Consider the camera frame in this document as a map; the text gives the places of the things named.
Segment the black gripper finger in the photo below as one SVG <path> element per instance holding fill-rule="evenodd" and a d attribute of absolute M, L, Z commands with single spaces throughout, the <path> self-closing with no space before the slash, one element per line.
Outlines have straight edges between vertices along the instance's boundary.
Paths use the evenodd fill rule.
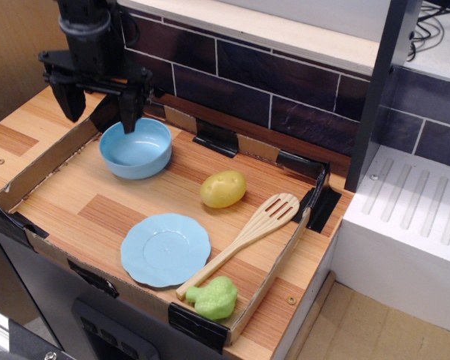
<path fill-rule="evenodd" d="M 52 93 L 67 119 L 77 122 L 86 107 L 84 91 L 75 83 L 65 82 L 56 76 L 49 78 Z"/>
<path fill-rule="evenodd" d="M 133 133 L 143 114 L 143 96 L 139 92 L 124 91 L 118 98 L 118 105 L 124 132 Z"/>

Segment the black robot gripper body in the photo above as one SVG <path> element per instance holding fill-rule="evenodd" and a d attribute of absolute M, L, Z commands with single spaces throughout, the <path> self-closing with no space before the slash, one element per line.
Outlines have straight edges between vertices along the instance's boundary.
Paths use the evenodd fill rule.
<path fill-rule="evenodd" d="M 84 94 L 119 97 L 123 92 L 139 92 L 143 99 L 147 97 L 152 73 L 125 54 L 120 31 L 109 25 L 103 30 L 67 28 L 65 34 L 67 49 L 47 50 L 38 56 L 48 83 L 50 77 L 57 77 L 75 83 Z"/>

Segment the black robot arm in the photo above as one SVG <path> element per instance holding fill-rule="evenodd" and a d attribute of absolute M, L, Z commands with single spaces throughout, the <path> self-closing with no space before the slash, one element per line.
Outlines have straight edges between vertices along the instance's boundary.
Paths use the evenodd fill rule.
<path fill-rule="evenodd" d="M 86 107 L 85 94 L 111 99 L 124 132 L 134 132 L 149 94 L 150 70 L 127 55 L 122 11 L 116 1 L 59 1 L 58 24 L 67 38 L 65 50 L 43 51 L 43 77 L 62 112 L 76 122 Z"/>

